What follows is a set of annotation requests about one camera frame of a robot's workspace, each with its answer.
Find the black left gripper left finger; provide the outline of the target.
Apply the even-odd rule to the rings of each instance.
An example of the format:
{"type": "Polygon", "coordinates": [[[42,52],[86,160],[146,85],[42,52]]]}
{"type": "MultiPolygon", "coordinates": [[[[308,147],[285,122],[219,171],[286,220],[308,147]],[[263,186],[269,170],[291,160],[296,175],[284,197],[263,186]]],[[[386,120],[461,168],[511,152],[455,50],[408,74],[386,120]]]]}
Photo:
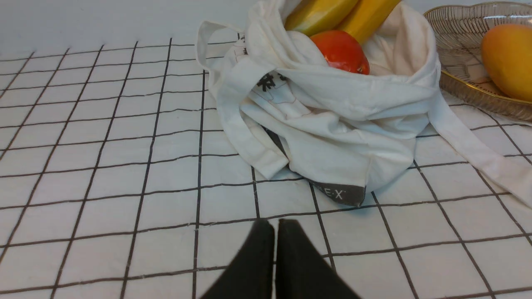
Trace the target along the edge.
{"type": "Polygon", "coordinates": [[[231,263],[203,299],[270,299],[273,287],[274,228],[256,220],[231,263]]]}

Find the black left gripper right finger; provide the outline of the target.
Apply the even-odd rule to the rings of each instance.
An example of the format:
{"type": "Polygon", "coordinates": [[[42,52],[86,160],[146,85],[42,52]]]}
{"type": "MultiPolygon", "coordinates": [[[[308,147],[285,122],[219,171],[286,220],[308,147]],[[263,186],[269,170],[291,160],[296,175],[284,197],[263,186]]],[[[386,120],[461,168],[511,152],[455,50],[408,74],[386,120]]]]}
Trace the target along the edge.
{"type": "Polygon", "coordinates": [[[359,299],[295,219],[279,221],[275,283],[278,299],[359,299]]]}

